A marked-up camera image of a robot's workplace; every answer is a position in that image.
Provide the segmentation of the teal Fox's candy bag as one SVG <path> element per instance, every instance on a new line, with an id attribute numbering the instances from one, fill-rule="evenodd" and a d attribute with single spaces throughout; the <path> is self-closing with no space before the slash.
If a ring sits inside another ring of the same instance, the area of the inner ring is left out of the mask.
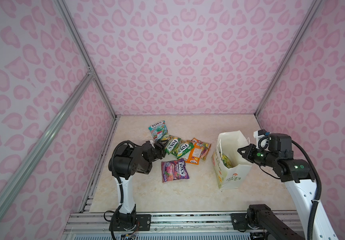
<path id="1" fill-rule="evenodd" d="M 155 142 L 162 139 L 168 133 L 165 121 L 160 121 L 156 124 L 153 124 L 150 127 L 148 127 L 148 129 Z"/>

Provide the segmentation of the white illustrated paper bag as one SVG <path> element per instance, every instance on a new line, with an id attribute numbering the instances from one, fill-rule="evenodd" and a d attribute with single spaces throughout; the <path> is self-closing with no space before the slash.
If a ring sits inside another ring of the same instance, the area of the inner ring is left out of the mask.
<path id="1" fill-rule="evenodd" d="M 246 179 L 252 163 L 245 160 L 237 150 L 248 145 L 249 139 L 241 131 L 218 135 L 212 163 L 220 190 L 238 189 Z"/>

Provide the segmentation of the yellow green Fox's candy bag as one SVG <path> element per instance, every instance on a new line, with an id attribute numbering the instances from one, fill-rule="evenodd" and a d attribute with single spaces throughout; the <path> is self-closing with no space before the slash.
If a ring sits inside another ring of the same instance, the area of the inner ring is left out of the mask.
<path id="1" fill-rule="evenodd" d="M 228 168 L 228 169 L 233 168 L 232 161 L 230 160 L 230 158 L 228 156 L 226 156 L 225 154 L 222 154 L 221 160 L 222 160 L 222 162 L 226 168 Z"/>

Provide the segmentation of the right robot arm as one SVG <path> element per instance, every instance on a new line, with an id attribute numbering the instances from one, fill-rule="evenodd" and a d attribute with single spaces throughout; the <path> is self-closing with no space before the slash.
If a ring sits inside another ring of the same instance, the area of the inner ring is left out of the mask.
<path id="1" fill-rule="evenodd" d="M 336 240 L 335 233 L 320 201 L 321 179 L 305 150 L 289 135 L 258 131 L 256 144 L 237 151 L 243 159 L 275 172 L 274 178 L 288 190 L 305 240 Z"/>

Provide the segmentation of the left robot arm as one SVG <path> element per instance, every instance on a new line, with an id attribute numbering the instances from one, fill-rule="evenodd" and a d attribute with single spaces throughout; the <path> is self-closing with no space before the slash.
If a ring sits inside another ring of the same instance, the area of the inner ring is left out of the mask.
<path id="1" fill-rule="evenodd" d="M 126 229 L 135 225 L 136 204 L 132 195 L 132 178 L 136 173 L 148 175 L 153 162 L 165 157 L 166 145 L 166 140 L 147 141 L 143 145 L 127 140 L 115 147 L 108 164 L 108 169 L 116 180 L 119 200 L 112 223 L 118 223 Z"/>

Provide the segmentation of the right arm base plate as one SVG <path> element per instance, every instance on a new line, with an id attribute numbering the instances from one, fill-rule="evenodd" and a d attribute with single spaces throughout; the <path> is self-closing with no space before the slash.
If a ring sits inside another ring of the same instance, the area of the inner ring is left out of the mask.
<path id="1" fill-rule="evenodd" d="M 248 225 L 246 213 L 232 213 L 230 214 L 230 217 L 234 230 L 242 233 L 252 230 L 252 228 Z"/>

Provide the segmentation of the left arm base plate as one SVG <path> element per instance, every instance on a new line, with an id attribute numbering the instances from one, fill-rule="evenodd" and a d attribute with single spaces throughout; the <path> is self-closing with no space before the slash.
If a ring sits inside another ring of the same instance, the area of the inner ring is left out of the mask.
<path id="1" fill-rule="evenodd" d="M 151 215 L 116 214 L 111 218 L 109 230 L 114 232 L 149 231 Z"/>

